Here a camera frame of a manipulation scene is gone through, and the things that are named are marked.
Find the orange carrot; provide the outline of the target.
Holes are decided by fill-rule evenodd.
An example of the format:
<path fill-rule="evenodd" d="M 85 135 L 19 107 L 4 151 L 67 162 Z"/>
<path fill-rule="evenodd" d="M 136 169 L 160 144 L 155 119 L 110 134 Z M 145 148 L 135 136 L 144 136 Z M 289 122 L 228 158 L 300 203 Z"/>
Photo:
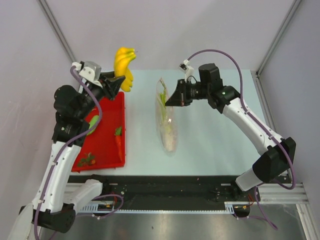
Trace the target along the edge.
<path fill-rule="evenodd" d="M 121 161 L 123 161 L 123 151 L 122 151 L 122 126 L 115 129 L 115 143 L 117 146 L 118 156 Z"/>

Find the yellow banana bunch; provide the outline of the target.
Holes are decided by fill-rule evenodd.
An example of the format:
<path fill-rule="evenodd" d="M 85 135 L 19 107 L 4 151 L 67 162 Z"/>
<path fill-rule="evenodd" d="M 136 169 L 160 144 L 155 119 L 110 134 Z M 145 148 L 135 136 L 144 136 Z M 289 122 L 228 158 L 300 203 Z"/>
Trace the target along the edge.
<path fill-rule="evenodd" d="M 129 64 L 136 58 L 134 48 L 120 47 L 114 56 L 113 70 L 115 77 L 124 76 L 120 88 L 124 92 L 130 92 L 133 86 L 134 77 L 129 69 Z"/>

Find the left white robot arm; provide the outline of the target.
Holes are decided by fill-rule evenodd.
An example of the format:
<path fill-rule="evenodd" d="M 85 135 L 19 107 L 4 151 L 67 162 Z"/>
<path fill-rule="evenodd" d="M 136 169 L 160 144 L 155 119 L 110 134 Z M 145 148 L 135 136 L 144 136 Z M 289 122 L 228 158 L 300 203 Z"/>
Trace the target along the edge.
<path fill-rule="evenodd" d="M 76 215 L 85 205 L 95 198 L 105 200 L 111 193 L 107 184 L 91 178 L 74 191 L 69 199 L 64 197 L 72 166 L 87 134 L 93 130 L 85 118 L 93 108 L 97 108 L 98 119 L 101 120 L 103 113 L 100 100 L 114 100 L 125 78 L 116 77 L 113 72 L 103 72 L 98 75 L 97 83 L 92 83 L 74 68 L 70 72 L 83 90 L 78 92 L 70 85 L 63 85 L 54 93 L 56 124 L 50 158 L 39 190 L 32 201 L 31 223 L 36 239 L 39 238 L 39 227 L 60 233 L 68 232 Z"/>

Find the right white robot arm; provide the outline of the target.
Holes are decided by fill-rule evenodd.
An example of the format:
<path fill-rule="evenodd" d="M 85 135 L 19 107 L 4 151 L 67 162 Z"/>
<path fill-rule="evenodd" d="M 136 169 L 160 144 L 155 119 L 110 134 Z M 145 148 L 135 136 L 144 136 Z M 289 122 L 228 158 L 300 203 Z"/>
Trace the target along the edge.
<path fill-rule="evenodd" d="M 231 196 L 242 201 L 249 190 L 269 183 L 293 166 L 296 142 L 283 138 L 271 130 L 250 110 L 241 94 L 232 86 L 224 85 L 219 68 L 214 63 L 198 68 L 199 81 L 192 83 L 194 69 L 189 61 L 179 65 L 184 78 L 177 81 L 176 89 L 166 101 L 168 107 L 186 107 L 194 100 L 207 100 L 211 108 L 229 118 L 248 137 L 256 148 L 259 159 L 252 167 L 238 176 L 230 188 Z"/>

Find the green cucumber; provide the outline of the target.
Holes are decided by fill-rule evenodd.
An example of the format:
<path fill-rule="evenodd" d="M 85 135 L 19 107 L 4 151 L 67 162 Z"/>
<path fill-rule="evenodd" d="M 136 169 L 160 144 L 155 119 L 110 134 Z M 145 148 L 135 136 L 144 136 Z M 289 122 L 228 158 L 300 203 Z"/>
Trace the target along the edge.
<path fill-rule="evenodd" d="M 99 117 L 99 115 L 94 115 L 89 121 L 89 129 L 91 129 L 91 131 L 87 133 L 87 136 L 91 135 L 96 130 L 96 127 L 93 126 L 97 123 Z"/>

